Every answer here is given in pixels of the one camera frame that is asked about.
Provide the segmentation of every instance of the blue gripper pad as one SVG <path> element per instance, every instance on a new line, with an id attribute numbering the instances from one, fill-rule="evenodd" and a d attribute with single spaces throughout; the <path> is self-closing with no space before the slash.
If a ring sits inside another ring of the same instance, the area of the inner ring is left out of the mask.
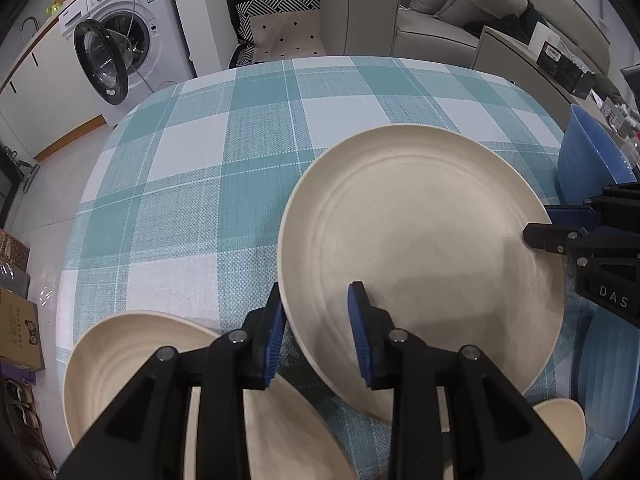
<path id="1" fill-rule="evenodd" d="M 349 321 L 351 322 L 351 332 L 353 333 L 353 341 L 356 345 L 356 355 L 358 356 L 358 365 L 360 366 L 360 375 L 371 386 L 373 378 L 373 352 L 367 333 L 362 322 L 360 313 L 360 305 L 353 290 L 353 285 L 349 285 L 347 292 L 347 310 L 349 311 Z"/>
<path id="2" fill-rule="evenodd" d="M 264 386 L 269 386 L 271 380 L 276 375 L 276 368 L 278 368 L 278 359 L 280 357 L 280 348 L 282 346 L 282 336 L 284 334 L 285 325 L 284 308 L 282 302 L 278 303 L 275 316 L 273 317 L 273 323 L 271 325 L 271 331 L 269 332 L 269 339 L 264 346 L 264 370 L 262 371 L 262 378 L 264 380 Z"/>

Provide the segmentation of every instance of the kitchen counter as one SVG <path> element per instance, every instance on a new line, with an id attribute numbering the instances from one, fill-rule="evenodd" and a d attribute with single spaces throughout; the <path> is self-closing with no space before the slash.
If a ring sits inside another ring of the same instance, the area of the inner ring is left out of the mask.
<path id="1" fill-rule="evenodd" d="M 65 9 L 68 2 L 71 2 L 71 1 L 72 0 L 65 1 L 65 3 L 63 4 L 62 7 L 60 7 L 58 12 L 56 12 L 53 16 L 49 17 L 49 19 L 46 22 L 44 22 L 44 24 L 27 42 L 24 48 L 20 51 L 20 54 L 18 54 L 18 57 L 15 58 L 15 61 L 12 63 L 11 68 L 7 72 L 6 76 L 2 78 L 2 84 L 0 85 L 0 92 L 4 89 L 5 86 L 7 86 L 7 84 L 9 83 L 9 79 L 11 79 L 11 76 L 14 75 L 16 69 L 20 66 L 20 63 L 24 61 L 24 58 L 26 58 L 29 55 L 29 53 L 33 50 L 33 47 L 36 46 L 38 42 L 44 37 L 44 35 L 47 34 L 56 25 L 56 23 L 58 22 L 58 16 L 60 15 L 60 12 L 62 12 Z"/>

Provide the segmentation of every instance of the cabinet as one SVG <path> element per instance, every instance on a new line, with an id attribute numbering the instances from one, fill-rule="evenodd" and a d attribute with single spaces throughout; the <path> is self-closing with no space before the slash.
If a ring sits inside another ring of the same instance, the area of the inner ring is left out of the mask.
<path id="1" fill-rule="evenodd" d="M 569 94 L 538 66 L 536 57 L 527 45 L 498 30 L 490 27 L 482 30 L 471 68 L 499 75 L 522 88 L 546 110 L 562 130 L 569 121 L 571 104 L 577 104 L 587 110 L 607 131 L 609 130 L 607 120 L 593 99 L 580 99 Z"/>
<path id="2" fill-rule="evenodd" d="M 66 110 L 73 128 L 102 113 L 104 101 L 89 83 L 76 56 L 73 37 L 70 40 L 54 27 L 42 38 L 38 62 L 45 67 L 52 88 L 61 91 L 62 107 Z"/>
<path id="3" fill-rule="evenodd" d="M 7 82 L 0 111 L 31 156 L 101 114 L 100 96 L 57 27 L 38 40 Z"/>

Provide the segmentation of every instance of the sofa armrest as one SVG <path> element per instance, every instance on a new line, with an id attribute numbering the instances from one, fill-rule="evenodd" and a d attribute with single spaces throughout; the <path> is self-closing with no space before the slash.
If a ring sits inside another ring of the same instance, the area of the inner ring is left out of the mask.
<path id="1" fill-rule="evenodd" d="M 320 0 L 329 56 L 391 56 L 400 0 Z"/>

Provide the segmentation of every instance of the wall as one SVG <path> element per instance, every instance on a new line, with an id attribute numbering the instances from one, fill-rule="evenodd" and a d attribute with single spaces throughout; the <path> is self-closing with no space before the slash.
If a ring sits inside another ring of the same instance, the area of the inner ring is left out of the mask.
<path id="1" fill-rule="evenodd" d="M 175 3 L 196 74 L 226 70 L 238 46 L 226 0 L 175 0 Z"/>
<path id="2" fill-rule="evenodd" d="M 0 80 L 4 81 L 15 58 L 18 57 L 20 51 L 24 48 L 24 45 L 29 41 L 31 36 L 36 33 L 36 28 L 32 20 L 25 23 L 24 30 L 20 31 L 22 21 L 27 16 L 35 16 L 38 24 L 42 26 L 49 17 L 47 15 L 47 7 L 49 7 L 53 1 L 54 0 L 29 0 L 29 3 L 27 3 L 15 20 L 14 25 L 9 30 L 6 38 L 4 38 L 2 45 L 0 45 Z"/>
<path id="3" fill-rule="evenodd" d="M 600 25 L 601 30 L 610 41 L 609 79 L 618 87 L 622 97 L 629 104 L 634 104 L 631 88 L 626 84 L 620 69 L 640 62 L 640 50 L 631 38 L 629 31 L 608 0 L 576 0 L 580 6 Z"/>

